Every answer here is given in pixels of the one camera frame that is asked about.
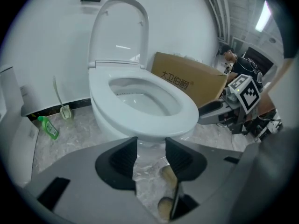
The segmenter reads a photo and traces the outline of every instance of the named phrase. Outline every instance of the toilet lid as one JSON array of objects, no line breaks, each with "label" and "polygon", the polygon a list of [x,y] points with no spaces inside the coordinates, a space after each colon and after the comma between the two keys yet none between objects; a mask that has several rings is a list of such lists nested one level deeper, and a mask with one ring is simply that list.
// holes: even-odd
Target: toilet lid
[{"label": "toilet lid", "polygon": [[125,61],[146,65],[148,33],[148,17],[140,3],[108,0],[93,25],[89,62]]}]

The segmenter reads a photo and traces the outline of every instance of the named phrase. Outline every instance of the black baseboard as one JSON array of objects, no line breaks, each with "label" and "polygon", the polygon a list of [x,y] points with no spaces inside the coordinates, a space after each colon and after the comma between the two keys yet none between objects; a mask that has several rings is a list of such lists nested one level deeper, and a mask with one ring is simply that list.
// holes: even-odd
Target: black baseboard
[{"label": "black baseboard", "polygon": [[[73,110],[73,109],[78,109],[78,108],[85,107],[85,106],[90,106],[90,105],[92,105],[92,103],[90,101],[90,98],[88,98],[88,99],[82,99],[82,100],[69,102],[69,103],[66,103],[64,105],[69,105],[71,110]],[[27,117],[31,121],[33,121],[33,120],[36,120],[37,117],[41,116],[41,115],[42,116],[49,116],[49,115],[52,115],[52,114],[60,113],[60,108],[61,108],[61,105],[56,105],[56,106],[53,106],[51,108],[44,109],[44,110],[29,114],[29,115],[27,115]]]}]

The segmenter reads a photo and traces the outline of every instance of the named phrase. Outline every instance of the white wall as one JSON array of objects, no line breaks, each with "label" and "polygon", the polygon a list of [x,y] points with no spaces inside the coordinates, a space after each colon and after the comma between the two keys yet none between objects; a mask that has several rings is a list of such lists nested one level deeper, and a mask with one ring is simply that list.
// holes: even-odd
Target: white wall
[{"label": "white wall", "polygon": [[[56,76],[63,102],[89,97],[87,46],[101,3],[80,0],[30,0],[15,19],[0,65],[14,66],[26,115],[58,105],[52,88]],[[217,31],[204,0],[137,0],[149,15],[149,63],[154,54],[180,53],[210,65]]]}]

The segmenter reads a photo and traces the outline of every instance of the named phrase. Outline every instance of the toilet bowl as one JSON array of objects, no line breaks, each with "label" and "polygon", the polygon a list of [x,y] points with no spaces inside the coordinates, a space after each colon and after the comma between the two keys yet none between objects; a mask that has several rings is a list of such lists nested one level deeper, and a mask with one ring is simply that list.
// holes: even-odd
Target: toilet bowl
[{"label": "toilet bowl", "polygon": [[92,108],[107,141],[187,140],[198,121],[195,103],[145,70],[149,20],[135,0],[108,0],[95,20],[88,50]]}]

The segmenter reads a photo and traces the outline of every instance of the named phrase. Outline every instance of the soap bottle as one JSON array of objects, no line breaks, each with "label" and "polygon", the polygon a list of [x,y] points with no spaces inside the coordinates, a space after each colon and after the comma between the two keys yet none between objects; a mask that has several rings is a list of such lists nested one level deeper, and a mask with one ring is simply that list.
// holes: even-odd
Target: soap bottle
[{"label": "soap bottle", "polygon": [[59,132],[58,130],[51,124],[50,120],[46,116],[38,116],[37,118],[42,122],[43,130],[52,138],[57,139]]}]

